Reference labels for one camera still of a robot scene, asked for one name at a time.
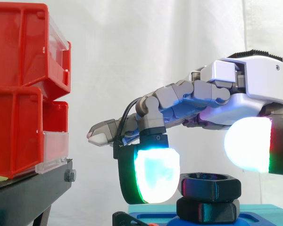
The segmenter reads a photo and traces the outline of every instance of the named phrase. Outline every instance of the green light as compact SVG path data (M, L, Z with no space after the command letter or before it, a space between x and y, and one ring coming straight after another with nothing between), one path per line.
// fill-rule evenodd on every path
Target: green light
M145 202L160 203L173 196L180 176L179 154L174 149L139 150L134 166L139 193Z
M270 119L262 117L235 122L225 136L229 159L243 169L268 172L271 127Z

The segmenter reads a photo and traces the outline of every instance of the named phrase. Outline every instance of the black shelf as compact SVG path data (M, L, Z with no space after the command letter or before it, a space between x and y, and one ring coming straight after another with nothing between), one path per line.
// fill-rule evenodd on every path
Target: black shelf
M30 174L0 182L0 226L47 224L50 206L70 187L72 160L44 174Z

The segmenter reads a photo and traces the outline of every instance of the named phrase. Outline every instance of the black hex nut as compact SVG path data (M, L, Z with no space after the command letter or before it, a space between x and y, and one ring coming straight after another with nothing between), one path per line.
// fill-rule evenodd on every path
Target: black hex nut
M239 201L205 203L187 198L177 200L176 212L180 219L196 224L231 224L240 213Z
M178 190L192 200L226 202L241 196L241 182L224 174L185 173L180 175Z

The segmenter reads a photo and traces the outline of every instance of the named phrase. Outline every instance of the gray mechanical linkage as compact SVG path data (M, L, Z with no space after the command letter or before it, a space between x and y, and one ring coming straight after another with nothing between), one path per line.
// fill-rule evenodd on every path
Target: gray mechanical linkage
M180 80L143 96L136 104L136 112L125 121L122 136L124 145L139 137L139 131L149 128L170 128L189 122L189 127L202 126L194 118L207 106L218 107L227 103L230 91L213 83L198 80ZM87 138L90 143L102 146L111 144L117 134L119 120L108 120L94 125Z

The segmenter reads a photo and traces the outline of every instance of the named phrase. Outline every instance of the metal screw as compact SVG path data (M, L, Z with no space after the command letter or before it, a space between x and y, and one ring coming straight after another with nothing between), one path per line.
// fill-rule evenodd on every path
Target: metal screw
M75 169L68 169L67 171L67 182L75 182L76 179L76 170Z

